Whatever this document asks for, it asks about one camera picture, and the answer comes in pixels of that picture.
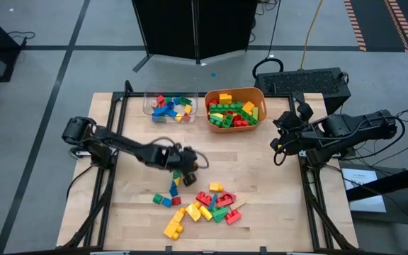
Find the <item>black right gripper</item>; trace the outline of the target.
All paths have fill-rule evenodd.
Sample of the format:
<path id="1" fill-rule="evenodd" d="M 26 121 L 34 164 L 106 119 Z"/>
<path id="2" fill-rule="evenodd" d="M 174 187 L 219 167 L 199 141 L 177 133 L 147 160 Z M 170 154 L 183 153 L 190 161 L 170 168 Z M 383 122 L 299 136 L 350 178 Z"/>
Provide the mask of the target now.
<path id="1" fill-rule="evenodd" d="M 299 102 L 297 107 L 298 117 L 294 112 L 285 111 L 273 124 L 278 129 L 279 138 L 273 138 L 270 147 L 275 152 L 294 155 L 302 150 L 319 149 L 317 140 L 319 133 L 316 131 L 318 122 L 309 122 L 314 112 L 310 105 Z M 299 125 L 299 119 L 307 125 Z"/>

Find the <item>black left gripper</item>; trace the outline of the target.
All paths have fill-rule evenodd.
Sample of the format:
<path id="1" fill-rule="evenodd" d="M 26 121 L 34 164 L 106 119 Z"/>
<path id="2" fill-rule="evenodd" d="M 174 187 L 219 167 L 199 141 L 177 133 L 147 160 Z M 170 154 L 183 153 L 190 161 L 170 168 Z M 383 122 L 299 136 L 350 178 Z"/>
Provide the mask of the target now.
<path id="1" fill-rule="evenodd" d="M 173 143 L 171 146 L 161 146 L 163 159 L 161 167 L 168 171 L 180 171 L 183 176 L 183 184 L 187 187 L 197 181 L 193 173 L 198 169 L 198 157 L 196 151 L 191 147 L 182 147 L 180 143 Z"/>

